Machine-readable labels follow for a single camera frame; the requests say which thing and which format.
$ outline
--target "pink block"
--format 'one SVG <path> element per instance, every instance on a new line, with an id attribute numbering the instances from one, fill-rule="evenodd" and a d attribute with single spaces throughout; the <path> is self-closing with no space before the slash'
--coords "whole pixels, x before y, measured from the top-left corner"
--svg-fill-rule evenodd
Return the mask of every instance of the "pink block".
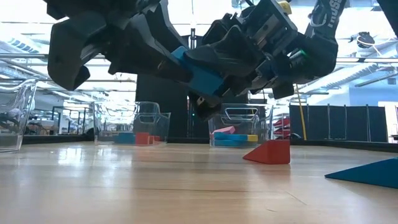
<path id="1" fill-rule="evenodd" d="M 235 127 L 230 126 L 230 127 L 226 127 L 226 128 L 217 129 L 217 130 L 213 131 L 213 134 L 218 133 L 218 132 L 221 132 L 224 134 L 233 134 L 235 132 Z"/>

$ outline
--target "transparent container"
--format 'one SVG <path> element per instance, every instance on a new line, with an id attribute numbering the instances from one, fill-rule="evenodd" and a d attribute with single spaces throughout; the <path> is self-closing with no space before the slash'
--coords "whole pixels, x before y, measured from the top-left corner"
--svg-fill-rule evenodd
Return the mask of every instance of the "transparent container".
<path id="1" fill-rule="evenodd" d="M 153 102 L 94 103 L 96 144 L 153 146 L 167 142 L 170 113 Z"/>
<path id="2" fill-rule="evenodd" d="M 209 120 L 211 147 L 256 147 L 271 137 L 271 105 L 222 104 Z"/>
<path id="3" fill-rule="evenodd" d="M 36 80 L 0 80 L 0 152 L 21 149 Z"/>

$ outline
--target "wooden floor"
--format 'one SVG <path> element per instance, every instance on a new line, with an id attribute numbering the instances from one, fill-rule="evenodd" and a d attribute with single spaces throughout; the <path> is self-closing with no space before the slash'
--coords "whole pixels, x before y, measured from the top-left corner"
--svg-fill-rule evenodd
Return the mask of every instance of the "wooden floor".
<path id="1" fill-rule="evenodd" d="M 397 223 L 398 190 L 323 177 L 397 154 L 293 147 L 291 165 L 267 166 L 245 152 L 24 146 L 0 154 L 0 223 Z"/>

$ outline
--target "blue triangular block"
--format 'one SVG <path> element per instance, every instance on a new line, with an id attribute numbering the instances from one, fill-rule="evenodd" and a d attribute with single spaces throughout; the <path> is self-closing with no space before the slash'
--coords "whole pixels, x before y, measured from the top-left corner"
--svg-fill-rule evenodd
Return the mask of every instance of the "blue triangular block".
<path id="1" fill-rule="evenodd" d="M 397 170 L 398 158 L 394 158 L 335 172 L 325 177 L 398 189 Z"/>

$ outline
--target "yellow block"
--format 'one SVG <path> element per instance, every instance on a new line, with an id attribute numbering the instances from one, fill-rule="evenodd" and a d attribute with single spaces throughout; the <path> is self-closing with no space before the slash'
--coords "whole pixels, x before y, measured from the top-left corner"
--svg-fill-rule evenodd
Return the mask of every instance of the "yellow block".
<path id="1" fill-rule="evenodd" d="M 248 134 L 248 141 L 259 141 L 259 136 L 255 134 Z"/>
<path id="2" fill-rule="evenodd" d="M 287 1 L 281 1 L 281 2 L 278 2 L 278 4 L 282 7 L 282 9 L 284 9 L 286 14 L 288 14 L 288 15 L 292 14 L 292 8 Z"/>

